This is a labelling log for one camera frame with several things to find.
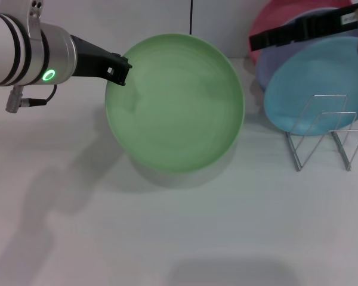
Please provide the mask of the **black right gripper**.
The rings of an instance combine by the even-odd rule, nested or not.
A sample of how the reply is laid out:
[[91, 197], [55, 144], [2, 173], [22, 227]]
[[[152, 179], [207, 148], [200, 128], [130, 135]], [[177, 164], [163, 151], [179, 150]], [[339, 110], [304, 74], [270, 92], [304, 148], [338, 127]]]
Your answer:
[[258, 51], [271, 46], [283, 46], [291, 42], [301, 42], [356, 30], [358, 29], [356, 10], [358, 10], [358, 3], [324, 14], [303, 17], [291, 24], [252, 35], [249, 37], [251, 50]]

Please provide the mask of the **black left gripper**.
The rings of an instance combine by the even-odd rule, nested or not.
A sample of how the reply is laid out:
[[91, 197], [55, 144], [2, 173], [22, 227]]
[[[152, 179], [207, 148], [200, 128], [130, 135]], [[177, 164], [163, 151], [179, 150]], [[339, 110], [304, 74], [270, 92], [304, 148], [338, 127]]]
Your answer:
[[77, 61], [73, 77], [98, 77], [125, 86], [132, 65], [129, 59], [111, 53], [77, 36], [71, 36], [75, 44]]

